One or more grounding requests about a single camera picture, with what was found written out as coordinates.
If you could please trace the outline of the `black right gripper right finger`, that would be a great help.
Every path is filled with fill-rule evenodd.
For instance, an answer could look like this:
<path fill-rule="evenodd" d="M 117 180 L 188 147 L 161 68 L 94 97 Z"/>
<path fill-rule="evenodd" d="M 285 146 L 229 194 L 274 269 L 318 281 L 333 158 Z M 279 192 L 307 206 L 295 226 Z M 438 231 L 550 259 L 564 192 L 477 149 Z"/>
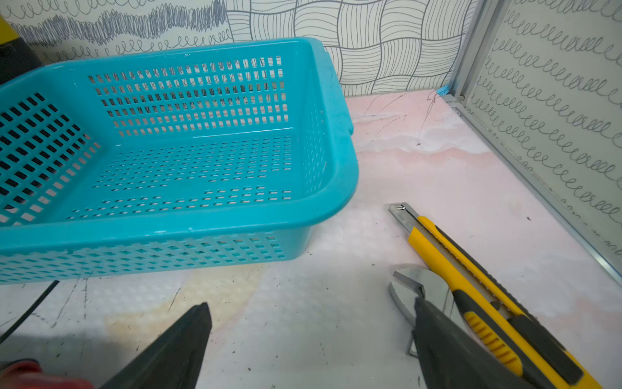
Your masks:
<path fill-rule="evenodd" d="M 530 388 L 433 304 L 416 298 L 412 332 L 428 388 Z"/>

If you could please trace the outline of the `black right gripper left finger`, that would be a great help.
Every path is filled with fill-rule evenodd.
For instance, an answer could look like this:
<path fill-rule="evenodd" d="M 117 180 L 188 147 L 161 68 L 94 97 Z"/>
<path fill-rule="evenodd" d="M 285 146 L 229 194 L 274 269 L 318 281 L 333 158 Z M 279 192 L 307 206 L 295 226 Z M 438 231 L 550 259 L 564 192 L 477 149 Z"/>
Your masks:
<path fill-rule="evenodd" d="M 194 388 L 212 330 L 209 305 L 192 306 L 103 388 Z"/>

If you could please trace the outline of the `teal plastic basket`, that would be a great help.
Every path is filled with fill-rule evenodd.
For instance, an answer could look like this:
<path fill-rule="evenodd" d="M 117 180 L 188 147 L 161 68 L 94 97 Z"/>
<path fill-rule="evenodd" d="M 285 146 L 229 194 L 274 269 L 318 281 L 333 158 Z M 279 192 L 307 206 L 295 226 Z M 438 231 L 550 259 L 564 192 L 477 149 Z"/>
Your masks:
<path fill-rule="evenodd" d="M 295 259 L 353 197 L 313 38 L 69 61 L 1 87 L 1 282 Z"/>

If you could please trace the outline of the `yellow utility knife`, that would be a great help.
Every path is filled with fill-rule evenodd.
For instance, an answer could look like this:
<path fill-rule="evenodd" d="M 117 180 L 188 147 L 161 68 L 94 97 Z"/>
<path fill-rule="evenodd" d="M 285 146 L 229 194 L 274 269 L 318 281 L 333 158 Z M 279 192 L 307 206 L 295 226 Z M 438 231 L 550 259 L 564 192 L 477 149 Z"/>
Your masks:
<path fill-rule="evenodd" d="M 477 345 L 530 388 L 600 386 L 536 317 L 440 227 L 406 203 L 391 204 L 389 212 L 406 230 L 408 244 L 424 261 L 423 268 L 449 285 L 468 335 Z M 408 355 L 419 362 L 413 330 Z"/>

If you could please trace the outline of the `yellow black toolbox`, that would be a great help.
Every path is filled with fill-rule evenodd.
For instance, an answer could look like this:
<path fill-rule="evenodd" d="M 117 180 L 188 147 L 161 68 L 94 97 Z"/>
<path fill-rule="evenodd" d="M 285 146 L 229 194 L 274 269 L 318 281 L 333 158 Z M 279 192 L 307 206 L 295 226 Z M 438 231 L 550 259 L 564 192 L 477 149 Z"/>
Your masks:
<path fill-rule="evenodd" d="M 25 40 L 1 18 L 0 84 L 43 66 Z"/>

